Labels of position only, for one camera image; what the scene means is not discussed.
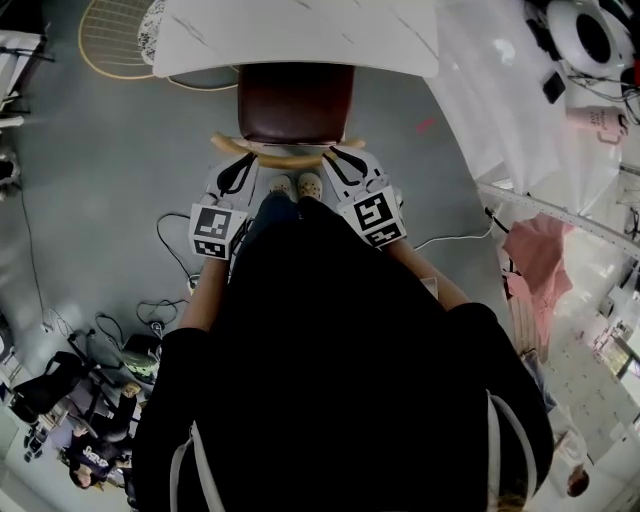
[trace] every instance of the black shirt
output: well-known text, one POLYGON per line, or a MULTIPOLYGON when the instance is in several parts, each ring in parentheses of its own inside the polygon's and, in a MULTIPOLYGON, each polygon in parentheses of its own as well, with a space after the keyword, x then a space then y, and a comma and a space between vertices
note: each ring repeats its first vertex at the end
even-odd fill
MULTIPOLYGON (((142 512, 169 510, 169 468, 197 421, 227 512, 484 510, 487 395, 548 473, 538 388, 495 315, 445 312, 341 219, 274 226, 239 258, 212 332, 170 333, 133 452, 142 512)), ((526 493, 501 420, 501 494, 526 493)), ((206 511, 192 452, 182 511, 206 511)))

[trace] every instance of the jeans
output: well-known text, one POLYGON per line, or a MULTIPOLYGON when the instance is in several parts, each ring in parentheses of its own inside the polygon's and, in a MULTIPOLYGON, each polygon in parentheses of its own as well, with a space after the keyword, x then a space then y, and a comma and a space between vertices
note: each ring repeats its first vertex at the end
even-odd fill
POLYGON ((120 402, 113 418, 106 418, 96 414, 91 419, 91 426, 97 432, 100 439, 110 443, 122 444, 122 449, 126 449, 131 444, 129 434, 129 425, 131 418, 136 410, 138 401, 136 397, 127 398, 120 395, 120 402))
POLYGON ((547 408, 547 414, 558 405, 555 398, 551 396, 549 390, 547 389, 547 385, 544 382, 544 374, 542 373, 542 365, 540 364, 540 359, 538 359, 538 354, 536 352, 529 352, 525 354, 523 361, 524 367, 529 371, 533 380, 536 381, 538 385, 538 389, 540 393, 542 393, 542 399, 544 401, 544 405, 547 408))
POLYGON ((238 251, 238 258, 262 232, 274 224, 298 222, 300 218, 310 221, 326 222, 342 217, 335 213, 327 205, 317 201, 313 197, 305 196, 294 203, 287 194, 281 191, 271 192, 260 205, 258 215, 253 220, 251 228, 244 237, 242 246, 238 251))

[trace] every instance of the white cable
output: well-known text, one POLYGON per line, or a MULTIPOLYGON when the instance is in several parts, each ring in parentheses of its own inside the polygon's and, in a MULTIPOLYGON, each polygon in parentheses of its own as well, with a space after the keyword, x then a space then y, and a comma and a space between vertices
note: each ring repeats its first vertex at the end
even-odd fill
POLYGON ((437 238, 432 238, 431 240, 427 240, 423 244, 420 244, 418 247, 414 247, 414 250, 419 251, 420 249, 423 249, 424 247, 429 245, 431 242, 437 242, 439 240, 468 240, 468 239, 481 240, 481 239, 486 238, 486 237, 489 236, 489 234, 493 230, 494 224, 495 224, 495 220, 492 220, 491 221, 491 225, 489 226, 489 229, 487 230, 487 232, 484 235, 440 236, 440 237, 437 237, 437 238))

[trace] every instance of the person sitting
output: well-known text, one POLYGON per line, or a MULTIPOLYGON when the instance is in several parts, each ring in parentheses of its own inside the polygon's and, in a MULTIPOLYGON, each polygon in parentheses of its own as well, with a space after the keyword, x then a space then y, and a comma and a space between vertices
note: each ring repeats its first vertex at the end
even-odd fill
POLYGON ((140 386, 130 382, 122 389, 118 410, 113 418, 99 414, 93 417, 91 427, 97 432, 97 438, 86 435, 87 428, 82 425, 74 429, 66 455, 69 459, 69 476, 80 489, 106 481, 114 467, 131 468, 131 461, 125 460, 125 454, 131 452, 129 424, 139 392, 140 386))
POLYGON ((587 460, 587 443, 573 423, 569 408, 559 405, 549 392, 538 352, 535 349, 528 351, 522 356, 522 362, 542 393, 553 431, 555 454, 572 469, 567 481, 567 494, 576 498, 589 487, 589 473, 584 469, 584 463, 587 460))

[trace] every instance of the hand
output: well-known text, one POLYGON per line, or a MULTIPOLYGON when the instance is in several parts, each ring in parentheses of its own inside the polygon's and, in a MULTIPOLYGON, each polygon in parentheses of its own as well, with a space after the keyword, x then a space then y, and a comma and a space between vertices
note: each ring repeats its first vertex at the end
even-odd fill
POLYGON ((76 425, 76 428, 73 429, 73 435, 76 437, 82 437, 88 432, 87 427, 83 425, 76 425))

